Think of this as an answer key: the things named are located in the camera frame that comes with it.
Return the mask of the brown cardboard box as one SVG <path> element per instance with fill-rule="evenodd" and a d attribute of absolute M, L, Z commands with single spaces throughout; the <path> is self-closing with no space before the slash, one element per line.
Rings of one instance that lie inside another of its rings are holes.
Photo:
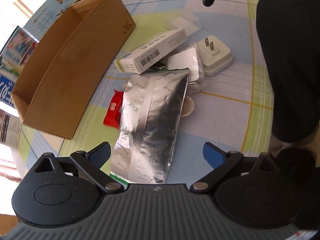
<path fill-rule="evenodd" d="M 121 0 L 81 0 L 47 30 L 11 97 L 24 125 L 72 139 L 135 23 Z"/>

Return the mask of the white appliance product box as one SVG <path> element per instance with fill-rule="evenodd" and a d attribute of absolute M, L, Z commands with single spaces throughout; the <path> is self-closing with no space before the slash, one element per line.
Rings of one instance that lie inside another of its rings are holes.
<path fill-rule="evenodd" d="M 0 130 L 1 144 L 10 148 L 18 149 L 20 142 L 22 123 L 19 118 L 1 110 L 0 114 Z"/>

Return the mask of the plaid tablecloth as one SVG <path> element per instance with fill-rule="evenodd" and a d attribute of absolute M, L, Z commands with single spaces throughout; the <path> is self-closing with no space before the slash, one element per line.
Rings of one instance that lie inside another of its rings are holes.
<path fill-rule="evenodd" d="M 211 171 L 202 156 L 205 142 L 225 151 L 237 150 L 255 157 L 268 149 L 273 114 L 273 93 L 255 27 L 259 0 L 122 0 L 136 23 L 124 44 L 127 52 L 164 31 L 162 17 L 174 9 L 195 15 L 200 30 L 189 37 L 195 43 L 216 36 L 231 49 L 233 63 L 208 79 L 208 85 L 191 94 L 194 110 L 180 121 L 168 183 L 192 184 Z M 41 154 L 67 156 L 90 150 L 103 141 L 114 144 L 118 130 L 103 124 L 115 90 L 122 90 L 129 75 L 111 65 L 90 101 L 72 140 L 23 126 L 18 150 L 12 157 L 21 175 Z"/>

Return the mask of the white barcode carton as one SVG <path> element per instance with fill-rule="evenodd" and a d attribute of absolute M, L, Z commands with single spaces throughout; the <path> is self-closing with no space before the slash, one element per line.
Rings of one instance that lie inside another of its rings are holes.
<path fill-rule="evenodd" d="M 121 72 L 142 74 L 182 45 L 187 38 L 184 29 L 165 31 L 117 59 L 116 65 Z"/>

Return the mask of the beige plastic spoon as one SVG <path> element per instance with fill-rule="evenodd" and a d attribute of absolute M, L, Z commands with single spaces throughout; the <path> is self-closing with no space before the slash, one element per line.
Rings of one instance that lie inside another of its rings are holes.
<path fill-rule="evenodd" d="M 189 116 L 194 110 L 194 102 L 191 97 L 186 96 L 182 106 L 181 117 Z"/>

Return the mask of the white power adapter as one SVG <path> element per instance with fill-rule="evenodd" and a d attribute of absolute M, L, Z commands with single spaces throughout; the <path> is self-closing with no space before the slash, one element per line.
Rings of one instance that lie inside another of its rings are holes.
<path fill-rule="evenodd" d="M 206 77 L 212 77 L 233 63 L 229 47 L 210 35 L 196 43 Z"/>

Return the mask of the clear plastic blister pack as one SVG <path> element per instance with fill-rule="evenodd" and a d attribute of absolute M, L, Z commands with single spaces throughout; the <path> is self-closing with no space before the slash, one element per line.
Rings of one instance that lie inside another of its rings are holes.
<path fill-rule="evenodd" d="M 201 29 L 200 24 L 184 16 L 162 17 L 161 19 L 168 30 L 183 29 L 188 37 Z"/>

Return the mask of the pure milk cow carton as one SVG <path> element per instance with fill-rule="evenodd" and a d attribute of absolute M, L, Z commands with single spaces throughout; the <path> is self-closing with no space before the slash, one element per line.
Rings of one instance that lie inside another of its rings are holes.
<path fill-rule="evenodd" d="M 38 42 L 53 23 L 78 0 L 46 0 L 23 27 Z"/>

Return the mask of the red snack packet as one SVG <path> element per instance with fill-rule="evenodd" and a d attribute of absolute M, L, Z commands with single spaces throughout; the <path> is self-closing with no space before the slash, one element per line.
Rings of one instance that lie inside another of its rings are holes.
<path fill-rule="evenodd" d="M 103 124 L 116 129 L 120 127 L 121 108 L 123 104 L 124 91 L 114 90 L 114 95 L 110 101 L 108 110 L 103 120 Z"/>

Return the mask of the blue cartoon milk carton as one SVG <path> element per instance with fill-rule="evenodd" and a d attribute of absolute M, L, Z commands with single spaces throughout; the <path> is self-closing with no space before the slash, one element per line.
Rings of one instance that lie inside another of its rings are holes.
<path fill-rule="evenodd" d="M 19 26 L 1 50 L 1 102 L 14 107 L 14 85 L 38 42 Z"/>

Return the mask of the silver foil pouch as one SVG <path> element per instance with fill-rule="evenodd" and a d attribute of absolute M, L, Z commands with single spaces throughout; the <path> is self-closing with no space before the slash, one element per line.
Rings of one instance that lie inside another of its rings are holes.
<path fill-rule="evenodd" d="M 111 175 L 125 183 L 163 184 L 174 155 L 188 85 L 188 69 L 130 76 Z"/>

